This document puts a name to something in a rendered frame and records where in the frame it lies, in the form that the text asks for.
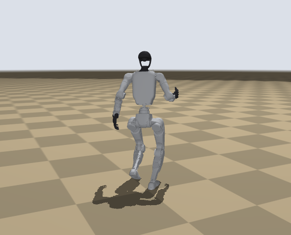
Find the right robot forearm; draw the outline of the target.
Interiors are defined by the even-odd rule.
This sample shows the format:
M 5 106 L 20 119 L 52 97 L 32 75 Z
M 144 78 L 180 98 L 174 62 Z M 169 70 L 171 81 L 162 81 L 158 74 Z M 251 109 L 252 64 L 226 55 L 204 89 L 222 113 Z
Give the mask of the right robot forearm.
M 175 95 L 173 95 L 172 92 L 170 92 L 170 93 L 171 93 L 173 99 L 169 100 L 169 102 L 174 102 L 174 100 L 175 100 Z

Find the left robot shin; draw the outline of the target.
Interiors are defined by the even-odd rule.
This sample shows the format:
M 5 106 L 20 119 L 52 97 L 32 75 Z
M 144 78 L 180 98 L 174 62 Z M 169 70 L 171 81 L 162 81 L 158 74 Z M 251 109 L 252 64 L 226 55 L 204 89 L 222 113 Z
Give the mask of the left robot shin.
M 133 155 L 133 167 L 132 169 L 138 170 L 139 165 L 141 164 L 143 159 L 142 150 L 137 150 L 137 145 L 135 146 L 134 155 Z

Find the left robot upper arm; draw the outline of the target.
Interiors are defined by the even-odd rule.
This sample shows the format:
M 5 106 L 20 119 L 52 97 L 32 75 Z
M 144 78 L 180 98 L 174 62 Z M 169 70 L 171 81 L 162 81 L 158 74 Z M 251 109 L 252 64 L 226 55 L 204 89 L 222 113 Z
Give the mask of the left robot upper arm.
M 123 81 L 120 85 L 120 89 L 117 92 L 117 98 L 124 99 L 125 98 L 125 90 L 129 86 L 130 83 L 132 83 L 132 74 L 133 73 L 126 73 L 124 75 Z

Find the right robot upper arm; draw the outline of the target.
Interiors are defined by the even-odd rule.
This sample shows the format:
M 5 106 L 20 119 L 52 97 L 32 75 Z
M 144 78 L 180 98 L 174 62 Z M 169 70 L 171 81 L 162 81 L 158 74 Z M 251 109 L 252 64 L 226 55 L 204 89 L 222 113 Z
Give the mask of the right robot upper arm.
M 170 93 L 168 83 L 167 83 L 164 75 L 162 73 L 155 72 L 155 78 L 156 78 L 156 81 L 158 81 L 160 83 L 160 86 L 165 93 L 164 98 L 166 99 L 166 101 L 173 99 L 173 97 Z

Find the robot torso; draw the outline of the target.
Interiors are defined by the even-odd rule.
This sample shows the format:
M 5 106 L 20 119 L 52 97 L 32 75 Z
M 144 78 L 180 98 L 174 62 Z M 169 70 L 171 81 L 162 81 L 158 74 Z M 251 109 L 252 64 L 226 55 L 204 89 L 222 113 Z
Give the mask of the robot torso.
M 156 94 L 155 72 L 137 71 L 132 74 L 132 91 L 137 105 L 142 105 L 139 113 L 136 114 L 136 126 L 147 128 L 150 126 L 152 114 L 149 114 L 149 107 L 152 105 Z

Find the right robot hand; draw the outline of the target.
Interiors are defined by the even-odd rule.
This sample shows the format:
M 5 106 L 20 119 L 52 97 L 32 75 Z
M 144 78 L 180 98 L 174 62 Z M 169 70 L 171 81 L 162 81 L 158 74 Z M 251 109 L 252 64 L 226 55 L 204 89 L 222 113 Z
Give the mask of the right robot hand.
M 179 92 L 178 92 L 178 89 L 175 87 L 175 92 L 174 93 L 172 93 L 173 95 L 175 95 L 175 99 L 177 99 L 178 98 L 178 94 Z

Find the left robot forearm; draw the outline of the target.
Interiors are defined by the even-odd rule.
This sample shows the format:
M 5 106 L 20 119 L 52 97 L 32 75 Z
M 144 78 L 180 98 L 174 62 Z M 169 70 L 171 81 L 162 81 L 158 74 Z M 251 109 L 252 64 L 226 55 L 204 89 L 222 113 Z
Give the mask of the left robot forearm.
M 115 115 L 115 113 L 118 113 L 120 115 L 121 104 L 122 104 L 122 99 L 117 98 L 117 95 L 116 95 L 116 97 L 115 97 L 115 105 L 114 105 L 114 110 L 113 110 L 113 116 Z

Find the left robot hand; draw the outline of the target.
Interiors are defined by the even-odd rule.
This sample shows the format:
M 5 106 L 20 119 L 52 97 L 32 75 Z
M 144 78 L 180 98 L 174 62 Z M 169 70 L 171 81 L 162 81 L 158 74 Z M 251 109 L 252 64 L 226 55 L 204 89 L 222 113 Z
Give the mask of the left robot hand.
M 116 125 L 118 125 L 116 123 L 117 123 L 117 118 L 119 118 L 119 114 L 118 113 L 115 113 L 115 115 L 114 116 L 112 115 L 112 117 L 113 117 L 114 128 L 117 129 L 117 130 L 119 130 L 119 127 L 116 126 Z

